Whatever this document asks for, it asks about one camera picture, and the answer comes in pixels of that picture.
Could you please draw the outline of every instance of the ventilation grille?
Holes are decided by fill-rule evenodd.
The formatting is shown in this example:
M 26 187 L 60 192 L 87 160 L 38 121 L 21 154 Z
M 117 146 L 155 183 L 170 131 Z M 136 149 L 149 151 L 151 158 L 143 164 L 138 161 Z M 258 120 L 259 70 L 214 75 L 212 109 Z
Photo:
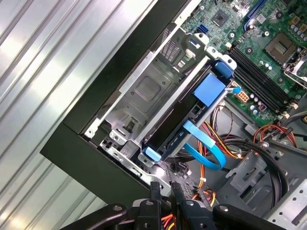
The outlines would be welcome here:
M 170 31 L 168 29 L 165 29 L 162 36 L 163 43 L 167 36 L 170 34 Z M 176 45 L 176 43 L 172 40 L 169 40 L 167 44 L 163 47 L 163 49 L 160 51 L 160 54 L 162 54 L 169 62 L 172 62 L 175 57 L 177 56 L 179 52 L 179 47 Z

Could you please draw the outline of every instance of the ram slot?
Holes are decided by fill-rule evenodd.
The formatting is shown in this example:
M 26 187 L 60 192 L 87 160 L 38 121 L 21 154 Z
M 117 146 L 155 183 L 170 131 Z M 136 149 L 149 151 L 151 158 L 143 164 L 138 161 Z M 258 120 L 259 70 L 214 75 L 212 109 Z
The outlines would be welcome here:
M 275 82 L 268 78 L 254 63 L 245 57 L 238 48 L 234 48 L 231 54 L 235 55 L 235 58 L 239 61 L 241 67 L 245 69 L 245 71 L 250 72 L 250 74 L 252 74 L 261 85 L 264 87 L 270 87 L 270 90 L 272 90 L 272 94 L 275 94 L 275 97 L 281 98 L 287 103 L 290 101 L 290 97 L 279 86 L 277 86 Z
M 234 77 L 235 79 L 238 79 L 250 91 L 252 91 L 256 97 L 260 98 L 260 100 L 264 102 L 268 108 L 272 109 L 273 111 L 280 110 L 281 105 L 277 101 L 268 97 L 268 92 L 260 90 L 257 83 L 253 82 L 253 80 L 248 77 L 248 74 L 241 67 L 237 67 L 237 70 L 234 73 Z
M 267 77 L 254 63 L 245 57 L 238 48 L 230 52 L 238 67 L 234 77 L 253 92 L 261 101 L 275 112 L 287 110 L 291 98 Z

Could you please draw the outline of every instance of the corrugated metal surface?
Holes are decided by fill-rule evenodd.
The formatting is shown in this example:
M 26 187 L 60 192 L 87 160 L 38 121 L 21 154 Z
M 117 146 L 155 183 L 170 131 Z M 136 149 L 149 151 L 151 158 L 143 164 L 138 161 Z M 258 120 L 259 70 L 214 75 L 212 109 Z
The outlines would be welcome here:
M 103 201 L 39 154 L 157 0 L 0 0 L 0 228 L 58 229 Z

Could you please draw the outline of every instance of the red wire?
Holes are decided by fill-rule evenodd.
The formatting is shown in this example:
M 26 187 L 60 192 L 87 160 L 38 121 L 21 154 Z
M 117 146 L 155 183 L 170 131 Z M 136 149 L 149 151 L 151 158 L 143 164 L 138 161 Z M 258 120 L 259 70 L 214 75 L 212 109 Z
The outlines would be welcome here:
M 172 217 L 166 219 L 166 221 L 165 221 L 165 223 L 164 223 L 164 225 L 163 225 L 164 228 L 167 227 L 167 224 L 171 221 L 171 219 L 172 219 Z

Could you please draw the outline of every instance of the chip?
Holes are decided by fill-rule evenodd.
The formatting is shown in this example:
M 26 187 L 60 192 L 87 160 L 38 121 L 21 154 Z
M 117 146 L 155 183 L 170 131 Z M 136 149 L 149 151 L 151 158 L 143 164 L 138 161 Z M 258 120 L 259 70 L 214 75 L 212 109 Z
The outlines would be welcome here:
M 302 26 L 299 28 L 300 31 L 305 32 L 307 30 L 307 25 L 302 24 Z
M 300 21 L 299 17 L 296 17 L 296 16 L 295 16 L 294 19 L 292 19 L 291 23 L 292 23 L 293 25 L 296 25 L 299 21 Z
M 228 19 L 229 16 L 222 10 L 218 10 L 218 12 L 211 18 L 211 20 L 219 27 L 225 25 Z
M 292 2 L 292 0 L 283 0 L 283 2 L 284 2 L 286 5 L 289 5 L 289 4 Z
M 296 46 L 284 33 L 277 34 L 277 36 L 265 47 L 269 55 L 280 64 L 285 63 L 295 49 Z
M 259 14 L 259 16 L 256 18 L 256 20 L 260 23 L 260 24 L 263 24 L 266 20 L 266 18 L 262 15 L 262 14 Z

